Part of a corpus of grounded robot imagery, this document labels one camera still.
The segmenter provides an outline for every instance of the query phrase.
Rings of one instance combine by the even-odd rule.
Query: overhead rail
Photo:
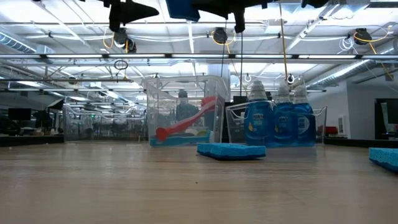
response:
[[[245,58],[248,60],[269,59],[278,60],[284,57],[283,54],[0,54],[1,59],[108,59],[108,58],[141,58],[141,59],[155,59],[155,58],[174,58],[174,59],[217,59],[217,58]],[[394,60],[398,59],[398,55],[336,55],[336,54],[287,54],[287,59],[294,60]]]

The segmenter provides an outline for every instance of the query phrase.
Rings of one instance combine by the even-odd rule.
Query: red object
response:
[[[337,127],[326,127],[326,134],[338,134]]]
[[[204,113],[207,111],[214,110],[216,107],[216,97],[215,96],[209,96],[201,101],[201,110],[195,114],[194,116],[184,119],[182,121],[179,121],[172,125],[171,127],[168,128],[158,128],[156,129],[156,137],[157,139],[164,141],[166,140],[167,136],[173,133],[179,133],[181,131],[186,130],[188,127],[190,127],[196,120],[198,120]]]

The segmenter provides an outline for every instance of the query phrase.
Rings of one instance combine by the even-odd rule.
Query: person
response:
[[[178,92],[178,98],[180,98],[180,104],[177,105],[175,112],[177,121],[190,118],[199,112],[199,109],[196,106],[188,103],[188,93],[185,90],[180,90]]]

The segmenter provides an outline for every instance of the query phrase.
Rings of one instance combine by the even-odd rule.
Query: bottle label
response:
[[[303,134],[310,127],[310,120],[306,116],[298,117],[298,134]]]

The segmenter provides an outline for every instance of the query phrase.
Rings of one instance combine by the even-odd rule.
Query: monitor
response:
[[[14,121],[30,121],[32,109],[30,108],[8,108],[8,119]]]

